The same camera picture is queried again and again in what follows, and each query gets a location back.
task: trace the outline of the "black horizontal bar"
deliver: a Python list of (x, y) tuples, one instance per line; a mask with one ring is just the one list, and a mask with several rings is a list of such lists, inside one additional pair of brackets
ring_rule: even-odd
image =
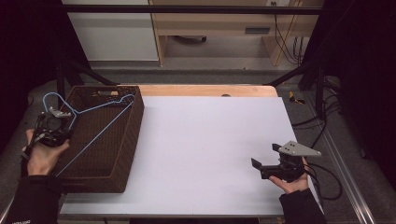
[(321, 7), (237, 7), (237, 6), (146, 6), (146, 5), (62, 5), (38, 6), (85, 13), (196, 13), (196, 14), (276, 14), (320, 15), (334, 12)]

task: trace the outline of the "human hand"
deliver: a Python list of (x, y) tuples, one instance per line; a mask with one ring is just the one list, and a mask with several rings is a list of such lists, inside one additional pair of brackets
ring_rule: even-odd
[[(305, 158), (303, 157), (303, 163), (307, 165)], [(293, 193), (294, 191), (297, 190), (305, 190), (308, 189), (308, 174), (304, 173), (301, 175), (298, 179), (288, 183), (284, 182), (283, 180), (277, 178), (274, 175), (271, 175), (269, 179), (278, 187), (282, 188), (286, 194)]]
[[(26, 131), (28, 144), (33, 137), (33, 132), (33, 129)], [(32, 148), (30, 160), (27, 163), (28, 175), (50, 175), (50, 172), (55, 167), (62, 152), (68, 148), (68, 139), (59, 147), (47, 147), (40, 142), (36, 142)]]

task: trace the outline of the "black sleeve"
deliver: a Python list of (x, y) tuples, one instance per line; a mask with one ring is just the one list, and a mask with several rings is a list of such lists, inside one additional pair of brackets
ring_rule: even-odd
[(30, 175), (21, 178), (6, 223), (57, 223), (61, 183), (55, 176)]
[(327, 223), (310, 189), (283, 194), (279, 200), (287, 224)]

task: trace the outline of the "wooden cabinet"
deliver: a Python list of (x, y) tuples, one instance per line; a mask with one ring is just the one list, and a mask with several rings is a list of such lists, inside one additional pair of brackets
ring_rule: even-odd
[[(258, 6), (265, 7), (267, 0), (149, 0), (151, 5), (182, 5), (182, 6)], [(287, 7), (320, 7), (323, 0), (289, 0)], [(157, 40), (160, 63), (163, 64), (166, 40), (169, 35), (260, 35), (272, 62), (278, 65), (285, 48), (277, 34), (275, 40), (274, 15), (248, 14), (171, 14), (154, 13), (154, 34)], [(277, 28), (286, 41), (290, 36), (310, 36), (318, 16), (276, 16)], [(248, 28), (262, 30), (252, 34)]]

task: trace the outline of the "woven basket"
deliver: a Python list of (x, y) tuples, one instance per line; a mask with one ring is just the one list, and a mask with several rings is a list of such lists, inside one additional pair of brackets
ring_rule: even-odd
[[(78, 115), (72, 127), (70, 148), (56, 165), (53, 173), (59, 174), (76, 155), (87, 146), (120, 112), (126, 109), (92, 144), (59, 175), (64, 192), (111, 192), (125, 191), (134, 151), (139, 137), (144, 104), (137, 86), (123, 87), (74, 87), (67, 97), (77, 111), (90, 109), (108, 102), (122, 103), (106, 105)], [(68, 112), (67, 106), (61, 110)]]

